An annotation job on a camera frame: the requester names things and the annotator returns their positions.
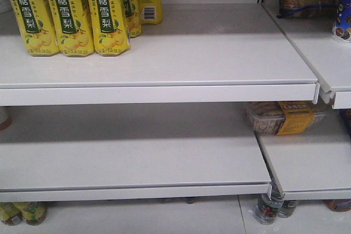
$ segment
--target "plastic bottle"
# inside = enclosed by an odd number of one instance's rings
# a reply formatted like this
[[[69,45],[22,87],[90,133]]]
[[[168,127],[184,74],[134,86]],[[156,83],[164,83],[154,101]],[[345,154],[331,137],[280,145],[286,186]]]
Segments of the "plastic bottle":
[[[16,202],[14,206],[22,212],[23,219],[29,225],[41,224],[47,214],[44,202]]]
[[[325,200],[325,203],[335,212],[345,212],[351,210],[351,199],[330,199]]]
[[[278,217],[288,218],[295,211],[296,206],[298,205],[299,200],[286,200],[279,210]]]
[[[9,226],[18,225],[22,221],[21,211],[10,202],[0,203],[0,220]]]
[[[261,194],[254,209],[254,217],[263,225],[272,224],[278,216],[283,204],[283,196],[277,186],[272,184],[272,192],[269,197],[266,193]]]

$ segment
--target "bottled pear drink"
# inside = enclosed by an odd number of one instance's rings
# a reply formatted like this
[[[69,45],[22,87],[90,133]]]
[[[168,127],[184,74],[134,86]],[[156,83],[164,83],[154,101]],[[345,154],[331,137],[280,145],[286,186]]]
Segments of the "bottled pear drink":
[[[24,45],[32,56],[60,52],[47,0],[10,0]]]
[[[139,0],[122,0],[127,18],[127,24],[131,37],[141,34],[141,17],[139,10]]]
[[[95,51],[116,56],[129,50],[130,33],[122,0],[89,0]]]
[[[49,4],[61,53],[71,57],[94,53],[88,0],[49,0]]]

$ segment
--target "shelf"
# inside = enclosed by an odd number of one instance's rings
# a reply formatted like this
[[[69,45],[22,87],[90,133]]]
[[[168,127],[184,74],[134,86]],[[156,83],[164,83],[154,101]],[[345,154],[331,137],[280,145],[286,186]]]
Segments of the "shelf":
[[[338,115],[302,134],[258,141],[286,199],[351,198],[351,141]]]
[[[239,197],[246,234],[345,234],[351,229],[350,212],[333,212],[322,200],[302,200],[287,219],[277,218],[271,225],[262,225],[253,217],[256,195]]]
[[[38,226],[0,225],[2,234],[32,233],[222,233],[244,234],[236,196],[202,197],[194,204],[157,199],[54,202]]]
[[[323,201],[300,201],[287,219],[258,223],[252,213],[257,195],[200,197],[194,204],[174,199],[50,202],[46,220],[38,226],[22,222],[0,225],[3,234],[32,233],[203,233],[203,234],[345,234],[350,212],[333,212]]]
[[[279,0],[266,0],[265,7],[317,76],[323,100],[334,109],[351,108],[351,47],[332,39],[335,18],[278,19]]]
[[[313,100],[316,77],[258,4],[169,4],[118,57],[27,54],[0,15],[0,105]]]
[[[13,124],[0,133],[3,201],[268,190],[241,103],[13,106],[9,113]]]

